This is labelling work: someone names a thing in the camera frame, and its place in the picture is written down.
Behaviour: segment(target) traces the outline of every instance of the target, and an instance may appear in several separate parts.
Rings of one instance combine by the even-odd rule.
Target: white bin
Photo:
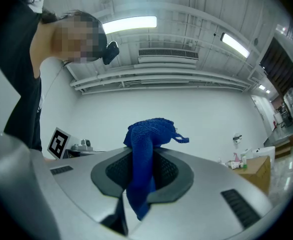
[[[261,147],[260,149],[255,149],[252,151],[253,158],[269,156],[271,162],[271,168],[275,164],[276,158],[276,147],[275,146],[268,146],[268,147]]]

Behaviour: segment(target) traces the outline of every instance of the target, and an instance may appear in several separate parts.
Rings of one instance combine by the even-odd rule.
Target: ceiling light
[[[227,33],[222,34],[221,41],[231,46],[233,49],[237,50],[244,57],[249,57],[249,51],[245,49],[241,44],[239,44],[236,40],[234,40],[231,36],[229,36]]]
[[[122,30],[140,29],[140,28],[155,28],[157,26],[156,16],[140,16],[131,18],[122,18],[110,21],[103,24],[103,29],[106,34],[118,32]]]

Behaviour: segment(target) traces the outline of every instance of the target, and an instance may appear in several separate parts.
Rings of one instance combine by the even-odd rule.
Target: blue knitted fabric
[[[139,220],[149,210],[146,202],[148,194],[156,190],[152,176],[153,147],[160,147],[171,139],[178,143],[189,142],[189,138],[176,132],[172,121],[164,118],[149,119],[128,127],[124,144],[132,148],[133,178],[126,189],[126,196]]]

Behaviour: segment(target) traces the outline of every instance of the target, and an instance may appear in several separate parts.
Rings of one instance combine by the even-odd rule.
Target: person's neck
[[[34,78],[40,76],[41,63],[53,56],[52,51],[52,37],[55,31],[53,24],[42,24],[41,22],[37,26],[37,30],[33,36],[30,46],[30,57],[33,66]]]

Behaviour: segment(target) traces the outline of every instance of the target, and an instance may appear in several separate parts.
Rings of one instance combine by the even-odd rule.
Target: black shirt
[[[41,79],[34,78],[30,58],[40,17],[22,1],[13,0],[0,22],[0,69],[21,96],[4,132],[19,138],[29,148],[41,96]]]

